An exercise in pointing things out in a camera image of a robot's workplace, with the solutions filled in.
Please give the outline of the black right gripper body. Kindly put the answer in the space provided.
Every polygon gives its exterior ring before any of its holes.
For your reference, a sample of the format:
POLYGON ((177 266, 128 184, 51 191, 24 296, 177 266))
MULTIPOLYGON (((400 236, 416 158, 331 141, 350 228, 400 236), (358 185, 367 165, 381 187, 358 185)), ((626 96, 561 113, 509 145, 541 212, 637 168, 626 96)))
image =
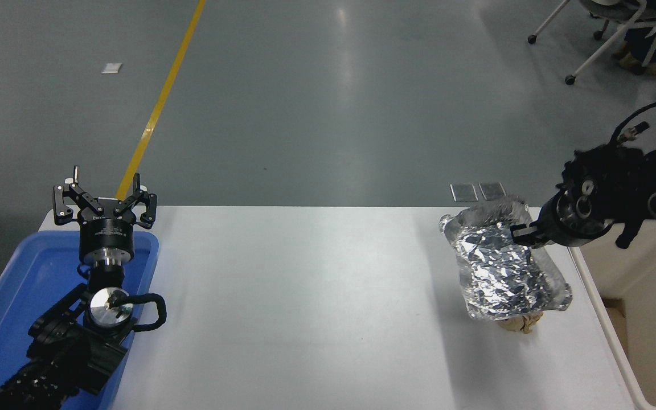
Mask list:
POLYGON ((558 192, 542 207, 537 220, 545 239, 566 247, 581 247, 611 230, 614 220, 593 216, 590 195, 558 192))

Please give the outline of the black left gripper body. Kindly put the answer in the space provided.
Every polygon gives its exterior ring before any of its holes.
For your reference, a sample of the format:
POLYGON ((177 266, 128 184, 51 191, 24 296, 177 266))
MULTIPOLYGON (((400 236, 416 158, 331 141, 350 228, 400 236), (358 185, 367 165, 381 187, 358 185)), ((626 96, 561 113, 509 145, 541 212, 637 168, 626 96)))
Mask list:
POLYGON ((116 259, 120 264, 130 262, 134 255, 135 221, 131 211, 117 216, 92 212, 80 215, 80 261, 87 265, 106 259, 116 259))

